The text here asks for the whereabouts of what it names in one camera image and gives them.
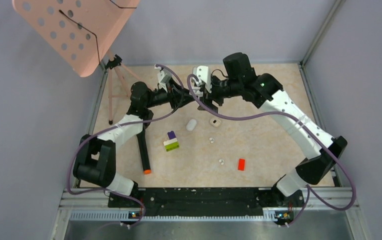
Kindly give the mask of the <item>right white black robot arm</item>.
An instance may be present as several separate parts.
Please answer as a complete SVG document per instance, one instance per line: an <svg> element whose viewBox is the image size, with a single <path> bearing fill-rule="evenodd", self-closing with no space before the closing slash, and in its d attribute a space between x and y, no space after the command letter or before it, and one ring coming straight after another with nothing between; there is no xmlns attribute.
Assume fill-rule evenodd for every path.
<svg viewBox="0 0 382 240"><path fill-rule="evenodd" d="M271 115L300 147L304 160L272 187L272 200L285 206L292 195L306 185L317 185L335 166L348 142L321 129L291 100L283 85L269 73L256 74L245 53L236 52L223 59L224 80L211 74L208 66L193 68L189 82L199 98L200 109L217 113L226 98L241 96L262 115Z"/></svg>

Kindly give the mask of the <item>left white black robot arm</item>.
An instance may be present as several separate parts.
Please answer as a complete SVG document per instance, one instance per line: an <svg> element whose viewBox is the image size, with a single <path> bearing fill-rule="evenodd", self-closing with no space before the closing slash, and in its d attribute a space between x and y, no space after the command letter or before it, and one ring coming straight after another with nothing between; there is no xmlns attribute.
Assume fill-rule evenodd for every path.
<svg viewBox="0 0 382 240"><path fill-rule="evenodd" d="M166 88L154 90L142 81L134 83L130 100L127 114L117 124L82 137L72 168L75 178L119 193L120 200L128 207L137 204L139 193L134 190L136 182L116 171L117 148L134 136L143 142L145 129L154 120L152 107L170 104L177 110L193 98L188 89L169 80Z"/></svg>

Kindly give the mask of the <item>beige earbud case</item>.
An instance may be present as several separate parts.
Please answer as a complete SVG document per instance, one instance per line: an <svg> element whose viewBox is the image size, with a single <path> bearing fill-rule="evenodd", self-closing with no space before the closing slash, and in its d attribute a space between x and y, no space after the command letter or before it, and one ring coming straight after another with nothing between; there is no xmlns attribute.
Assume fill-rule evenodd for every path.
<svg viewBox="0 0 382 240"><path fill-rule="evenodd" d="M209 120L209 123L211 126L218 128L222 124L222 121L218 117L213 117Z"/></svg>

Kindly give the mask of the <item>white earbud case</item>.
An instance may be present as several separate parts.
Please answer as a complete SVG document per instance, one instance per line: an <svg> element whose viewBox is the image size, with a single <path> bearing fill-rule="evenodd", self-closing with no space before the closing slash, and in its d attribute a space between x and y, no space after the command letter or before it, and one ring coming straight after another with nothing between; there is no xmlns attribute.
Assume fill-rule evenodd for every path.
<svg viewBox="0 0 382 240"><path fill-rule="evenodd" d="M190 119L186 125L186 130L191 132L195 129L196 125L197 125L197 121L195 119Z"/></svg>

